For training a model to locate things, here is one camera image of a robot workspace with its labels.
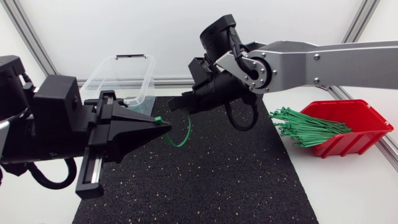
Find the speckled mat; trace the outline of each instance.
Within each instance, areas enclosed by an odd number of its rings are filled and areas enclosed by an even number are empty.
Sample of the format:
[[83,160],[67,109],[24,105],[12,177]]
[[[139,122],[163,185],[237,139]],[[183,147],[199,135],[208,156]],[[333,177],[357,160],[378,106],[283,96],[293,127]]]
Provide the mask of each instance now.
[[[152,115],[172,122],[170,137],[180,142],[187,120],[168,111],[169,99],[156,98]],[[248,106],[232,107],[249,119]],[[192,115],[184,147],[158,138],[105,164],[105,196],[82,200],[73,223],[317,223],[263,103],[259,111],[247,132],[229,124],[224,108]]]

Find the red bin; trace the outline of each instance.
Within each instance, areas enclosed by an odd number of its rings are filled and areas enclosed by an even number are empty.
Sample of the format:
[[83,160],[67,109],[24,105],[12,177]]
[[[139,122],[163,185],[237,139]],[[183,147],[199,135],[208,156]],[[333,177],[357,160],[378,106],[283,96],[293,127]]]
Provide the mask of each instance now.
[[352,133],[338,134],[323,144],[313,146],[314,155],[323,159],[350,153],[362,155],[385,134],[394,130],[391,124],[363,100],[315,101],[301,113],[346,123],[353,130]]

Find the transparent plastic box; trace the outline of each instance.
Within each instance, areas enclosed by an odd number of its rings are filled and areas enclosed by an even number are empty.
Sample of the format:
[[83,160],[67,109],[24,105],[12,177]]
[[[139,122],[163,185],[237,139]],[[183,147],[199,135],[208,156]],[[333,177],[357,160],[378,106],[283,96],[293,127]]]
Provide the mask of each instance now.
[[103,90],[114,90],[129,109],[150,115],[154,105],[155,58],[150,55],[108,57],[80,89],[82,100],[96,99]]

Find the black cable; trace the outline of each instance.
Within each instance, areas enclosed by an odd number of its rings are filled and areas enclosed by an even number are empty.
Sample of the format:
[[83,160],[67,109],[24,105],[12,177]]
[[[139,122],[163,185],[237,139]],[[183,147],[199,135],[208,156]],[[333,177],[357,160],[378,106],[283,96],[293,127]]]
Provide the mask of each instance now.
[[43,175],[43,173],[36,167],[34,162],[28,162],[27,169],[30,171],[33,178],[41,186],[46,187],[48,189],[59,190],[59,189],[64,189],[65,187],[68,187],[71,183],[73,183],[77,174],[76,162],[73,158],[65,159],[65,163],[67,164],[68,167],[68,176],[63,182],[60,183],[55,183],[52,182],[51,180],[48,180]]
[[29,78],[28,75],[26,75],[26,73],[23,73],[22,77],[24,78],[25,83],[29,83],[29,82],[31,83],[32,82],[32,80]]
[[1,179],[2,179],[2,170],[0,168],[0,186],[1,186]]
[[228,29],[228,34],[229,34],[229,38],[231,40],[231,51],[232,51],[232,54],[234,55],[235,62],[238,64],[239,68],[242,71],[244,71],[245,73],[249,74],[250,73],[250,69],[243,62],[242,55],[241,55],[241,48],[243,48],[245,51],[249,52],[248,47],[246,47],[242,43],[238,43],[238,41],[236,40],[236,36],[233,34],[233,28],[232,27],[230,27]]
[[229,102],[225,103],[225,111],[226,111],[226,115],[228,116],[229,122],[232,124],[232,126],[234,128],[236,128],[238,131],[249,131],[250,129],[252,129],[254,127],[254,125],[256,124],[258,118],[259,118],[259,111],[257,109],[257,104],[252,104],[251,108],[253,110],[253,120],[251,121],[251,123],[248,126],[241,126],[240,124],[238,124],[235,119],[232,116],[232,109],[231,109],[231,104]]

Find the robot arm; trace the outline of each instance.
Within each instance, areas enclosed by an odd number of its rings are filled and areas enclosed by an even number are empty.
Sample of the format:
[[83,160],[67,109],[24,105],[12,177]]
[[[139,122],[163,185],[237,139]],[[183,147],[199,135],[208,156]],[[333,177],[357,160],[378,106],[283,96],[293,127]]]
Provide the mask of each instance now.
[[[289,41],[243,45],[235,25],[227,15],[201,33],[206,54],[189,65],[193,91],[172,99],[172,111],[193,114],[225,105],[231,124],[247,131],[256,123],[256,101],[265,93],[314,84],[398,89],[398,41],[323,47]],[[252,106],[249,126],[238,125],[231,115],[229,102],[238,98]]]
[[[75,77],[50,75],[37,90],[16,56],[0,57],[0,95],[0,165],[18,176],[30,171],[44,187],[62,189],[76,177],[73,158],[83,156],[76,186],[83,199],[104,194],[104,162],[119,163],[171,130],[168,123],[124,108],[114,91],[102,91],[98,99],[82,104]],[[68,177],[63,182],[51,182],[34,165],[50,159],[65,160]]]

